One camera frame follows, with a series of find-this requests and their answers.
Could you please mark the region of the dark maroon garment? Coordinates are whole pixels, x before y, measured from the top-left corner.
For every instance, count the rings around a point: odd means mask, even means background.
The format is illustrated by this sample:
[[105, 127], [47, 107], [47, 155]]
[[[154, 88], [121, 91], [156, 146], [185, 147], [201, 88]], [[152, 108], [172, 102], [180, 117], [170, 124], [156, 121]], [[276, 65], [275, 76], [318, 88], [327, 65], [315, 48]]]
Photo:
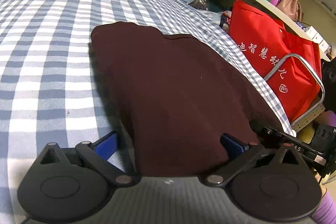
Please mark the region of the dark maroon garment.
[[248, 79], [191, 35], [117, 22], [95, 27], [91, 41], [145, 176], [192, 176], [226, 162], [221, 136], [257, 141], [252, 120], [282, 129]]

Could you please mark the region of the blue checked bed sheet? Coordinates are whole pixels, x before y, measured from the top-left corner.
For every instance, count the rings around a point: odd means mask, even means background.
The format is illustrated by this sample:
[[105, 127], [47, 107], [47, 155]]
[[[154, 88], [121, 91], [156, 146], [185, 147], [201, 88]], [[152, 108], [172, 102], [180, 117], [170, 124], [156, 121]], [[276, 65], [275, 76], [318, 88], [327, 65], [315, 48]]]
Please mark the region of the blue checked bed sheet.
[[132, 22], [191, 34], [234, 66], [291, 134], [279, 99], [234, 41], [180, 0], [1, 0], [1, 223], [21, 223], [17, 188], [44, 145], [102, 137], [119, 123], [98, 93], [94, 27]]

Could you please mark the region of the red fabric tote bag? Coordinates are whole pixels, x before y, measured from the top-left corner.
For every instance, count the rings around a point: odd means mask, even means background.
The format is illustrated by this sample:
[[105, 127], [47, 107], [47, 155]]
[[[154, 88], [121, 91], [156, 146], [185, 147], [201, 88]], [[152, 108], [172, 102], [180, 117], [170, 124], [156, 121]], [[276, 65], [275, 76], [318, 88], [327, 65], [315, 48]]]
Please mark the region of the red fabric tote bag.
[[[321, 75], [318, 44], [286, 31], [282, 21], [242, 0], [234, 2], [228, 34], [261, 77], [273, 68], [270, 61], [273, 56], [279, 61], [289, 53], [303, 57]], [[270, 80], [267, 83], [274, 91]]]

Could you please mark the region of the metal chair frame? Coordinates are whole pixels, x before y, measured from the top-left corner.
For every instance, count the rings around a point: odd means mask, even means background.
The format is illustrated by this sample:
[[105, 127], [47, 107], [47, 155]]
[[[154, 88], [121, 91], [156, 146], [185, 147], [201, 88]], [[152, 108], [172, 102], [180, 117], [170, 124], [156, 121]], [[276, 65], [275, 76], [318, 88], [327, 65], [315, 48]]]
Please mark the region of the metal chair frame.
[[311, 65], [297, 53], [289, 53], [279, 61], [270, 59], [273, 68], [264, 77], [270, 80], [274, 92], [282, 100], [282, 106], [290, 120], [291, 128], [299, 131], [301, 122], [317, 110], [325, 99], [322, 80]]

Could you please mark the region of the beige handbag on shelf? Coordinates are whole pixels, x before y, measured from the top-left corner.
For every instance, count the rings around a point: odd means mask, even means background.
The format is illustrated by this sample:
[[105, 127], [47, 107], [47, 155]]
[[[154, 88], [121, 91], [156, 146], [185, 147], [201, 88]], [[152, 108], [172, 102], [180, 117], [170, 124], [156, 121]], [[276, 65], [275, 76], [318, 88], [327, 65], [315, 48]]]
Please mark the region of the beige handbag on shelf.
[[295, 22], [302, 20], [302, 8], [299, 0], [282, 0], [277, 8]]

